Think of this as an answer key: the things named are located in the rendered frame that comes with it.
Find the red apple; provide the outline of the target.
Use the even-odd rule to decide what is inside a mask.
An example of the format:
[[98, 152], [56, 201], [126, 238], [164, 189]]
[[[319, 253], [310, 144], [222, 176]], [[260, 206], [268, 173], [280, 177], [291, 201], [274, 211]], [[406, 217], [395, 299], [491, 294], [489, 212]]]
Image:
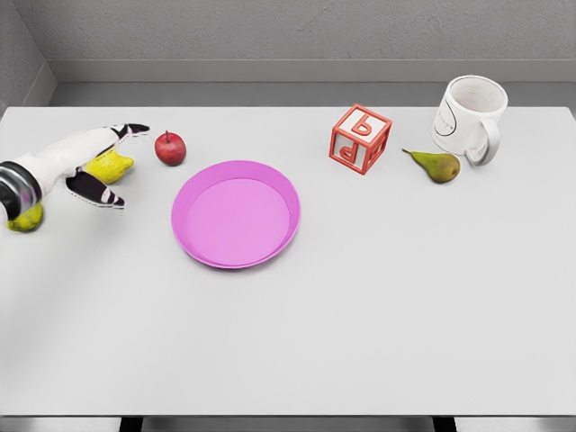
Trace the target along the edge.
[[183, 163], [187, 152], [184, 140], [176, 133], [168, 130], [156, 138], [154, 150], [157, 158], [171, 167]]

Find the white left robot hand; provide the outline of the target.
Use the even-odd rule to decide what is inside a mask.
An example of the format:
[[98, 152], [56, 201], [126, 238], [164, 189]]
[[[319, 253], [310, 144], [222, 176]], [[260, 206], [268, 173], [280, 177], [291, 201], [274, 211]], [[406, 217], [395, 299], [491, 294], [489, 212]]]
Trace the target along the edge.
[[54, 172], [54, 185], [63, 179], [67, 189], [83, 200], [98, 207], [121, 209], [125, 201], [112, 191], [111, 184], [105, 184], [88, 174], [85, 165], [106, 150], [112, 147], [117, 150], [123, 142], [143, 136], [148, 131], [148, 126], [139, 123], [87, 130], [48, 146], [39, 157]]

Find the red white letter block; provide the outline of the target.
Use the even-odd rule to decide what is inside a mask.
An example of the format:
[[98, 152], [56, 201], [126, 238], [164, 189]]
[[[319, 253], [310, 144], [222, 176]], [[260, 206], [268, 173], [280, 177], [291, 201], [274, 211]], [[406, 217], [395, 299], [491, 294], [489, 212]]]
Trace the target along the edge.
[[386, 148], [393, 122], [355, 103], [332, 127], [329, 157], [365, 175]]

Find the yellow lemon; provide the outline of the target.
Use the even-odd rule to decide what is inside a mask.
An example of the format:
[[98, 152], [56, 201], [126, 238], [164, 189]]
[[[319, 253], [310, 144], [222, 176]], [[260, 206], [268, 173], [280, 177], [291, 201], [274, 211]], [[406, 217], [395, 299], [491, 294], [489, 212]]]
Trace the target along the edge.
[[134, 160], [121, 155], [116, 147], [106, 150], [85, 165], [85, 171], [106, 185], [118, 182], [132, 168]]

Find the yellow-green round fruit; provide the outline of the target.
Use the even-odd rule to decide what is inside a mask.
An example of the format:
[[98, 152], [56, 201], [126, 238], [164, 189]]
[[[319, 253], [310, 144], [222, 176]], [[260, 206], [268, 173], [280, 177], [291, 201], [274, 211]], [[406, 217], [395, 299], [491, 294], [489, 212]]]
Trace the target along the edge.
[[36, 230], [42, 223], [44, 207], [41, 202], [22, 213], [14, 220], [9, 220], [5, 226], [15, 232], [29, 232]]

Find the white mug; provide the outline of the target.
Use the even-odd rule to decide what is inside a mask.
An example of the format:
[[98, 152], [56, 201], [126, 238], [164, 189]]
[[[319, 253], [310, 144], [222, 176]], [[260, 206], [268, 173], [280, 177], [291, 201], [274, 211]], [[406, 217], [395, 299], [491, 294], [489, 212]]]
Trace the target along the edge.
[[459, 76], [447, 86], [432, 123], [431, 138], [442, 150], [481, 167], [500, 148], [498, 122], [508, 107], [504, 88], [484, 76]]

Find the green pear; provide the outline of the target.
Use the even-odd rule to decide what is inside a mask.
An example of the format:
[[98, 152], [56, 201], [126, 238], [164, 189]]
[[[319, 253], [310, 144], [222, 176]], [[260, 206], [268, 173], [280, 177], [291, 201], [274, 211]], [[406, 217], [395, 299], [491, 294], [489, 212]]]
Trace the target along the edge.
[[428, 177], [437, 184], [445, 184], [454, 180], [460, 173], [460, 160], [448, 153], [427, 153], [402, 150], [411, 156], [413, 161], [427, 173]]

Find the pink round plate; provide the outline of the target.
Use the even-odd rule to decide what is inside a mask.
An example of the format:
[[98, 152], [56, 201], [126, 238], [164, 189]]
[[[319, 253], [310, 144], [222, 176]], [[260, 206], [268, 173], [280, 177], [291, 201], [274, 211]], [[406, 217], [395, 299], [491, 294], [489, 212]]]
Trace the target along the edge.
[[195, 260], [223, 269], [256, 266], [292, 241], [301, 219], [293, 183], [280, 171], [249, 160], [199, 171], [173, 202], [176, 241]]

